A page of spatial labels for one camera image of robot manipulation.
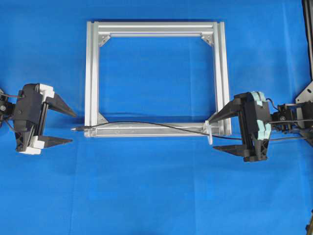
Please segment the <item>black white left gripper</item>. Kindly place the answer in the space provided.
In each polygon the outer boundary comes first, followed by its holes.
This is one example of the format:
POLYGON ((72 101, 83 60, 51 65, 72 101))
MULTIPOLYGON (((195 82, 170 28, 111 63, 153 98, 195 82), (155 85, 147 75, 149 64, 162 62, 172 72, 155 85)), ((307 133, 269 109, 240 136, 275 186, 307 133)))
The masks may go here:
POLYGON ((52 86, 45 84, 26 84, 19 91, 20 96, 13 111, 13 125, 16 138, 16 151, 23 154, 39 155, 43 148, 72 142, 71 139, 43 136, 39 140, 37 133, 40 118, 44 110, 44 103, 49 109, 75 117, 74 111, 54 92, 52 86))

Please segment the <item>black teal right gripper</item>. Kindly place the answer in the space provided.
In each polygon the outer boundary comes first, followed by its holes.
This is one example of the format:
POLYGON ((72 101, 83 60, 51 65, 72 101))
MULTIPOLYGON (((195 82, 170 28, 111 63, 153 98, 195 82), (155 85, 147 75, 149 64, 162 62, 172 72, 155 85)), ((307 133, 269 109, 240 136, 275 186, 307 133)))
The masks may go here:
POLYGON ((238 116, 243 145, 223 145, 213 148, 243 157, 244 162, 265 161, 271 134, 269 123, 271 116, 265 95, 262 92, 253 91, 237 94, 234 98, 210 117, 209 122, 238 116))

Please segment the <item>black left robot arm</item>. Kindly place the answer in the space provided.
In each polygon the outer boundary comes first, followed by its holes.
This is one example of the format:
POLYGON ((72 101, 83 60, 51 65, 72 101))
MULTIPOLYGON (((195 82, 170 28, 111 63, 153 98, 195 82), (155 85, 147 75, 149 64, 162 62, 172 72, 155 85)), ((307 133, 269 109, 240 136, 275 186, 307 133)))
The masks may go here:
POLYGON ((15 133, 17 152, 39 155, 45 148, 72 142, 70 139, 43 135, 48 110, 76 116, 52 86, 26 84, 17 95, 0 92, 0 121, 13 121, 13 126, 9 128, 15 133))

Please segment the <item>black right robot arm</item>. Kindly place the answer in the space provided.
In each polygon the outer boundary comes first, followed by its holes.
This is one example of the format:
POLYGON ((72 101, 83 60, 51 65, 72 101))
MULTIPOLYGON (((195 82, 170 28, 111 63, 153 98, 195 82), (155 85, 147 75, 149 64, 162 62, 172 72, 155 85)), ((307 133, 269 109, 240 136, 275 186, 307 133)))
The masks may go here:
POLYGON ((269 103, 262 92, 237 94, 210 122, 238 117, 242 144, 215 146, 216 150, 243 158, 244 162, 267 160, 267 151, 273 130, 282 133, 300 133, 313 141, 313 103, 283 104, 270 113, 269 103))

